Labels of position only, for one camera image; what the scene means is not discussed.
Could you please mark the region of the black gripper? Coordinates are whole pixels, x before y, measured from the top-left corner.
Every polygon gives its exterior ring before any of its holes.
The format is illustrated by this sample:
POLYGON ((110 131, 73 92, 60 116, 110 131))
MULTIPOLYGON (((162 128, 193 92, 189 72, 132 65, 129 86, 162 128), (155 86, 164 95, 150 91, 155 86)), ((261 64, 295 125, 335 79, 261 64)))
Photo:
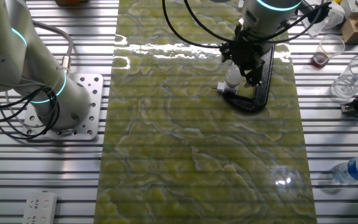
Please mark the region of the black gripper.
POLYGON ((265 61, 262 56, 265 53, 264 45, 252 43, 242 35, 242 26, 236 26, 234 38, 228 43, 222 43, 219 47, 221 61, 232 60, 243 70, 249 70, 245 74, 245 87, 255 87, 261 84, 262 70, 265 61))

